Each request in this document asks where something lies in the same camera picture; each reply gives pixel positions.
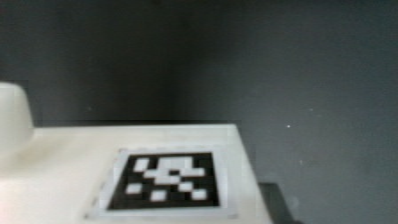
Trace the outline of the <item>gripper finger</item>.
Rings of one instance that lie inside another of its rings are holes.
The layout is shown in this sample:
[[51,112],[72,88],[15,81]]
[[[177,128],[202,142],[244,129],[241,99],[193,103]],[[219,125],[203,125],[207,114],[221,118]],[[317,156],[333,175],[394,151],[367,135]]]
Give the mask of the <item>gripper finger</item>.
[[260,183],[259,190],[271,223],[301,224],[301,222],[292,218],[278,185],[275,183]]

